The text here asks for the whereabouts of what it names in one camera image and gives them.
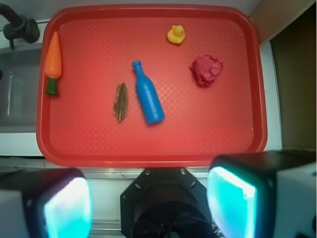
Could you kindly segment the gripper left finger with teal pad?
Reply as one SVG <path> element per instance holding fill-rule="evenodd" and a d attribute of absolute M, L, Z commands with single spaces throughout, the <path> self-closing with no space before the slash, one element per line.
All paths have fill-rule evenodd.
<path fill-rule="evenodd" d="M 92 188 L 77 168 L 0 174 L 2 238 L 87 238 L 92 219 Z"/>

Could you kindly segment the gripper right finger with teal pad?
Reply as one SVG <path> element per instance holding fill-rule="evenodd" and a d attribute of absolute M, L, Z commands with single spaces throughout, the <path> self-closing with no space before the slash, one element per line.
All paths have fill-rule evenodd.
<path fill-rule="evenodd" d="M 215 157 L 207 201 L 226 238 L 314 238 L 317 154 L 278 150 Z"/>

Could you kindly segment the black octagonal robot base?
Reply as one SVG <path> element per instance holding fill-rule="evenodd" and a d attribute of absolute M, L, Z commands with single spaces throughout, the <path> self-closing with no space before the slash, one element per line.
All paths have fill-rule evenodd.
<path fill-rule="evenodd" d="M 215 238 L 206 187 L 185 168 L 144 169 L 120 195 L 126 238 Z"/>

